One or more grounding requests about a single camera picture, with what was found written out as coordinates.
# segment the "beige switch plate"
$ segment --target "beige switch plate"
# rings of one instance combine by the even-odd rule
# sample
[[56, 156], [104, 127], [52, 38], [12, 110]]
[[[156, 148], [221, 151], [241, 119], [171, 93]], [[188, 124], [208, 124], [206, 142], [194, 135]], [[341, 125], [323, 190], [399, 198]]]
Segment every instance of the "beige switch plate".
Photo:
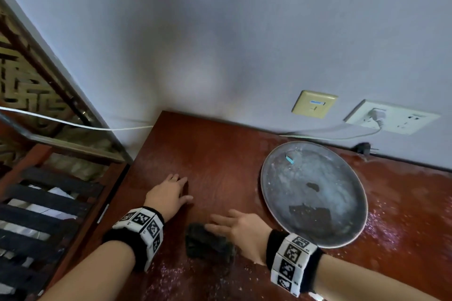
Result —
[[334, 105], [337, 95], [302, 91], [297, 103], [292, 109], [296, 115], [306, 115], [308, 117], [323, 118]]

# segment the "white wall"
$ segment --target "white wall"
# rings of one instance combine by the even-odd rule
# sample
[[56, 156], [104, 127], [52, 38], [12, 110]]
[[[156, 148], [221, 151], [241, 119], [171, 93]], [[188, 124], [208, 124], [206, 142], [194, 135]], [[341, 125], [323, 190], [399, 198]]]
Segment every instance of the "white wall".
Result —
[[[452, 0], [15, 1], [111, 127], [164, 108], [348, 137], [369, 130], [343, 118], [376, 99], [442, 114], [369, 137], [378, 153], [452, 168]], [[303, 89], [339, 96], [325, 119], [291, 113]], [[145, 136], [118, 133], [131, 155]]]

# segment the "round tray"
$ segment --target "round tray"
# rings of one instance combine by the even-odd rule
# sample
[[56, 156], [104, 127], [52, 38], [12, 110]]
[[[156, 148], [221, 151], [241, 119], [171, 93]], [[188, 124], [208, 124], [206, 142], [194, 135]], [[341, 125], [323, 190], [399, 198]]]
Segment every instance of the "round tray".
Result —
[[277, 222], [319, 247], [347, 245], [366, 225], [363, 185], [347, 162], [322, 145], [280, 145], [265, 159], [260, 182]]

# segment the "reddish-brown tabletop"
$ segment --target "reddish-brown tabletop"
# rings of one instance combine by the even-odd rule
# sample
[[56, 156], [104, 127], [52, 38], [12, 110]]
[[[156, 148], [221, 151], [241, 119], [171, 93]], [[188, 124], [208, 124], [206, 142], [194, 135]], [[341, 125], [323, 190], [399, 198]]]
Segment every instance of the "reddish-brown tabletop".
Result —
[[[163, 112], [80, 259], [168, 174], [189, 178], [194, 205], [165, 226], [148, 273], [133, 273], [119, 300], [295, 300], [270, 283], [266, 267], [236, 257], [229, 267], [187, 258], [184, 229], [236, 208], [274, 228], [260, 192], [265, 157], [288, 139], [246, 127]], [[452, 299], [452, 175], [331, 148], [358, 174], [369, 202], [364, 232], [335, 257], [378, 271], [441, 300]]]

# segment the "power socket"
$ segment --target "power socket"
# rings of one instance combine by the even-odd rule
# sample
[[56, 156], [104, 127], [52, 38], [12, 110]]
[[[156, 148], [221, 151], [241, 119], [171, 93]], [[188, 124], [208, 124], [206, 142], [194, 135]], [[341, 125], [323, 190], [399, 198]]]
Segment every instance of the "power socket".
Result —
[[355, 107], [344, 121], [348, 124], [379, 128], [369, 114], [372, 109], [381, 109], [386, 112], [384, 131], [405, 135], [415, 133], [440, 117], [437, 113], [413, 110], [396, 104], [365, 99]]

